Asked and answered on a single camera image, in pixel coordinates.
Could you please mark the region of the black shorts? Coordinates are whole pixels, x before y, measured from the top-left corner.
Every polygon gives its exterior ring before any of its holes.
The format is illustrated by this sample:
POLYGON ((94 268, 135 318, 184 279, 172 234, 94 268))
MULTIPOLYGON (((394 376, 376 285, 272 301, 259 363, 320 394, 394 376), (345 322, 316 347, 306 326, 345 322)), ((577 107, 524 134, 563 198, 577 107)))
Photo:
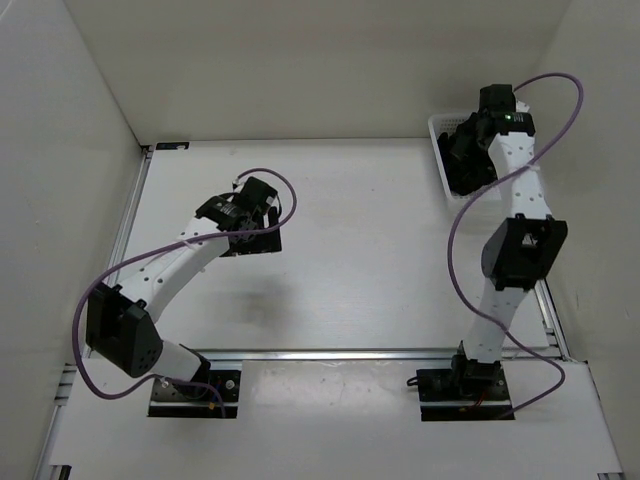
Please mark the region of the black shorts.
POLYGON ((461 197, 471 195, 497 180, 494 164, 488 154, 472 145, 469 130, 471 115, 452 134, 443 132, 437 139, 449 188, 453 194, 461 197))

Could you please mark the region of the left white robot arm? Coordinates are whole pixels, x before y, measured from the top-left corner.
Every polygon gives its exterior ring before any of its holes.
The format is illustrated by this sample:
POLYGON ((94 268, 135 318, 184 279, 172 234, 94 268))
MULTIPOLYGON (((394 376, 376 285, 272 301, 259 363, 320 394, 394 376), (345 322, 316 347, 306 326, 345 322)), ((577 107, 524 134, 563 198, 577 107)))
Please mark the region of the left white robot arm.
POLYGON ((213 196, 178 237, 178 248, 154 256, 113 287, 96 286, 88 299, 86 343, 132 378, 147 373, 175 379, 188 400, 206 395, 210 363, 161 338, 156 322, 174 297, 218 257, 281 250, 277 230, 255 235, 279 220, 277 190, 249 177, 241 189, 213 196))

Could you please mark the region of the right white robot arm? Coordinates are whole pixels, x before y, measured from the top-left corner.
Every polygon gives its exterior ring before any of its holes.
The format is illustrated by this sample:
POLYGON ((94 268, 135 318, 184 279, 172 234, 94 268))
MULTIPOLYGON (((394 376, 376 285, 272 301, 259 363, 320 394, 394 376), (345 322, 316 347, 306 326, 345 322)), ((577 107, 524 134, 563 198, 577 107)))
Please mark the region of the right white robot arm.
POLYGON ((546 278, 568 235, 554 218, 535 169, 534 121, 517 105, 509 84, 481 89, 476 112, 457 128, 446 148, 457 192, 470 203, 495 188, 503 219, 481 253, 485 279, 476 318, 452 360, 449 387, 460 399, 483 394, 501 373, 502 348, 515 314, 546 278))

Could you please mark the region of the white perforated plastic basket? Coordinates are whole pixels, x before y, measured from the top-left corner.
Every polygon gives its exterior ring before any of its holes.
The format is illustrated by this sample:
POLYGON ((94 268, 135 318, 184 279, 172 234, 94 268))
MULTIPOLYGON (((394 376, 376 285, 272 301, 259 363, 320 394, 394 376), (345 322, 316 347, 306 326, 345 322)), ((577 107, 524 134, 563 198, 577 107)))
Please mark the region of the white perforated plastic basket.
POLYGON ((461 208, 481 188, 497 180, 495 167, 477 144, 477 114, 446 113, 429 118, 428 129, 445 197, 461 208))

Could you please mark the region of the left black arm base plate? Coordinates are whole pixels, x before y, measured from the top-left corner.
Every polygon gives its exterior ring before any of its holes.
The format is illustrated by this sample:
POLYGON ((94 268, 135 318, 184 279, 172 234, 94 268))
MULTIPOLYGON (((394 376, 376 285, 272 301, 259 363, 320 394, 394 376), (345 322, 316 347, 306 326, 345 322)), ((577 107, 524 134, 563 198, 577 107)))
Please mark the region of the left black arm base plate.
POLYGON ((176 387, 155 380, 147 415, 152 418, 236 419, 238 414, 240 370, 211 370, 209 384, 220 394, 224 404, 222 415, 218 398, 207 388, 176 387))

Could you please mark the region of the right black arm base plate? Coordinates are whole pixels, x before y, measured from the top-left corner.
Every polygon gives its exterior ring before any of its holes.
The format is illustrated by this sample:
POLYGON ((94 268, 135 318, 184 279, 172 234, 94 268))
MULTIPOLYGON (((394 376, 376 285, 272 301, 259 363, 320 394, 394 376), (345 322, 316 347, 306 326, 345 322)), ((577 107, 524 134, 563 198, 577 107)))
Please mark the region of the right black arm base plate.
POLYGON ((480 386, 460 386, 451 369, 419 369, 406 380, 417 391, 422 422, 511 421, 512 402, 501 370, 480 386))

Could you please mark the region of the aluminium table frame rail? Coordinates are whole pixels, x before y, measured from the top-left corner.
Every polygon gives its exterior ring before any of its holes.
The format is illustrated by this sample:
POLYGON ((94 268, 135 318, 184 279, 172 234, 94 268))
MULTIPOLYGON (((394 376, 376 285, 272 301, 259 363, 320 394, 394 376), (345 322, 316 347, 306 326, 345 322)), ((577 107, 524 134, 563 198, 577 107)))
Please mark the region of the aluminium table frame rail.
POLYGON ((251 168, 298 200, 275 255, 212 262, 158 329, 241 370, 233 419, 151 418, 151 390, 76 382, 50 460, 72 479, 614 479, 589 369, 509 349, 512 421, 424 422, 407 380, 444 366, 471 314, 446 272, 450 215, 424 139, 194 142, 158 150, 128 216, 132 257, 171 242, 251 168))

